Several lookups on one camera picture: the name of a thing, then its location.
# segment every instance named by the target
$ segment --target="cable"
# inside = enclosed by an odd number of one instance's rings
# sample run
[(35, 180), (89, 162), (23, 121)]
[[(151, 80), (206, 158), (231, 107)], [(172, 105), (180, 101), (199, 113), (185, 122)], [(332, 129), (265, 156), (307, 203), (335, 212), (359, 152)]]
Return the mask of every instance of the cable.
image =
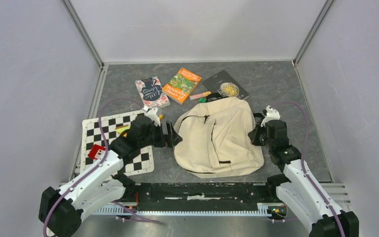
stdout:
[(121, 204), (121, 203), (119, 203), (119, 202), (112, 201), (111, 203), (114, 203), (115, 205), (120, 206), (121, 208), (123, 208), (123, 210), (125, 210), (126, 212), (132, 214), (133, 216), (135, 216), (135, 217), (137, 217), (137, 218), (140, 218), (143, 222), (160, 223), (160, 221), (147, 219), (147, 218), (145, 218), (145, 217), (143, 217), (143, 216), (139, 216), (139, 215), (137, 215), (136, 213), (134, 213), (133, 211), (129, 210), (127, 207), (125, 207), (123, 204)]
[(308, 120), (308, 117), (306, 115), (306, 112), (304, 111), (304, 109), (301, 107), (301, 105), (295, 101), (283, 101), (283, 102), (278, 102), (276, 103), (277, 105), (278, 104), (292, 104), (292, 105), (295, 105), (300, 111), (301, 113), (303, 114), (303, 117), (306, 121), (306, 139), (304, 141), (304, 144), (303, 144), (303, 147), (302, 147), (302, 157), (301, 157), (301, 161), (302, 161), (302, 169), (303, 169), (303, 172), (304, 172), (304, 175), (306, 176), (306, 178), (309, 180), (309, 182), (312, 184), (312, 186), (314, 187), (314, 189), (316, 189), (316, 191), (319, 193), (319, 195), (322, 197), (323, 201), (325, 202), (325, 204), (328, 206), (328, 208), (330, 209), (330, 211), (332, 212), (334, 218), (335, 218), (335, 221), (336, 221), (336, 224), (338, 225), (338, 228), (339, 228), (339, 232), (341, 233), (341, 237), (345, 237), (345, 232), (343, 230), (343, 227), (342, 227), (342, 224), (341, 224), (341, 221), (338, 217), (338, 215), (336, 214), (334, 208), (332, 207), (332, 205), (330, 205), (330, 202), (329, 200), (325, 197), (325, 195), (322, 193), (322, 191), (320, 190), (320, 188), (317, 186), (317, 184), (313, 181), (313, 179), (310, 177), (309, 174), (307, 174), (307, 171), (306, 171), (306, 168), (305, 168), (305, 160), (304, 160), (304, 156), (305, 156), (305, 152), (307, 150), (307, 146), (308, 146), (308, 131), (309, 131), (309, 126), (310, 126), (310, 122)]
[[(135, 101), (133, 100), (130, 100), (130, 99), (127, 99), (127, 98), (124, 98), (124, 97), (117, 97), (115, 99), (112, 99), (108, 102), (106, 102), (103, 107), (101, 108), (101, 110), (99, 111), (99, 114), (98, 114), (98, 125), (99, 125), (99, 130), (101, 131), (101, 135), (102, 135), (102, 138), (104, 140), (104, 145), (105, 145), (105, 152), (104, 152), (104, 156), (103, 158), (101, 159), (101, 161), (99, 163), (103, 163), (105, 161), (105, 159), (107, 159), (107, 156), (108, 156), (108, 149), (109, 149), (109, 145), (108, 145), (108, 140), (107, 138), (105, 137), (105, 133), (104, 131), (102, 130), (102, 122), (101, 122), (101, 117), (102, 117), (102, 111), (104, 111), (105, 107), (110, 104), (111, 102), (114, 102), (114, 101), (117, 101), (117, 100), (123, 100), (123, 101), (129, 101), (129, 102), (132, 102), (136, 105), (139, 105), (139, 103), (136, 103)], [(53, 204), (53, 206), (50, 208), (47, 216), (46, 216), (46, 219), (44, 221), (44, 225), (43, 225), (43, 236), (44, 237), (56, 237), (56, 235), (53, 235), (53, 236), (48, 236), (47, 235), (47, 226), (48, 226), (48, 222), (50, 220), (50, 217), (51, 215), (53, 214), (54, 210), (56, 209), (57, 205), (59, 205), (59, 203), (66, 197), (66, 195), (69, 193), (69, 191), (72, 190), (79, 184), (81, 183), (85, 178), (87, 178), (90, 174), (92, 174), (96, 169), (98, 169), (99, 166), (96, 165), (95, 167), (93, 167), (90, 171), (88, 171), (87, 173), (85, 173), (81, 178), (79, 178), (76, 182), (74, 182), (72, 184), (72, 186), (70, 188), (68, 188), (60, 197), (59, 199), (56, 200), (56, 202)]]

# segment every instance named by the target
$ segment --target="pink highlighter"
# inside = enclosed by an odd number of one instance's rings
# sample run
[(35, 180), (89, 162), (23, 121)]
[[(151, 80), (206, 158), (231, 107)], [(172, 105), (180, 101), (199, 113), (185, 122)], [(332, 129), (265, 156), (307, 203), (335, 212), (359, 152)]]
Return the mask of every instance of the pink highlighter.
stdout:
[(192, 95), (192, 96), (189, 97), (189, 99), (190, 100), (196, 100), (196, 99), (199, 99), (199, 98), (202, 98), (202, 97), (206, 97), (209, 94), (211, 94), (211, 92), (207, 91), (207, 92), (204, 92), (204, 93), (201, 93), (201, 94)]

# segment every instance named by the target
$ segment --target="orange book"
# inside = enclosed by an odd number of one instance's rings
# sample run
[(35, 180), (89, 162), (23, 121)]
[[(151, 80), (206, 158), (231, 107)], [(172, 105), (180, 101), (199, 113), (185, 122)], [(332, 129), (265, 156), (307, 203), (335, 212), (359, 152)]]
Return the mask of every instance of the orange book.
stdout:
[(163, 92), (179, 104), (183, 104), (198, 84), (200, 84), (200, 81), (200, 76), (185, 68), (181, 68), (179, 72), (163, 87)]

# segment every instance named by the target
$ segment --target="red object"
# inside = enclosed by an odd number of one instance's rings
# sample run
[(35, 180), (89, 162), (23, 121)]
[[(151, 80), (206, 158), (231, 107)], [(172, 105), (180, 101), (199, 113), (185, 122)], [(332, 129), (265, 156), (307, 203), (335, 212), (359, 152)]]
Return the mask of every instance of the red object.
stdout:
[(105, 151), (105, 147), (101, 147), (100, 145), (95, 144), (89, 152), (88, 157), (92, 158), (93, 160), (96, 160), (99, 157), (101, 157), (102, 151)]

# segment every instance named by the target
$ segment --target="backpack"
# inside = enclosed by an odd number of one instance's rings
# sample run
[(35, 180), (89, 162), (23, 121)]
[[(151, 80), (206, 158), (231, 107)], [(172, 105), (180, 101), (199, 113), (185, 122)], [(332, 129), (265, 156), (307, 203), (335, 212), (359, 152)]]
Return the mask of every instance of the backpack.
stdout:
[(248, 133), (255, 118), (248, 102), (237, 97), (200, 103), (174, 125), (182, 142), (174, 147), (177, 163), (199, 178), (247, 175), (261, 168), (261, 147)]

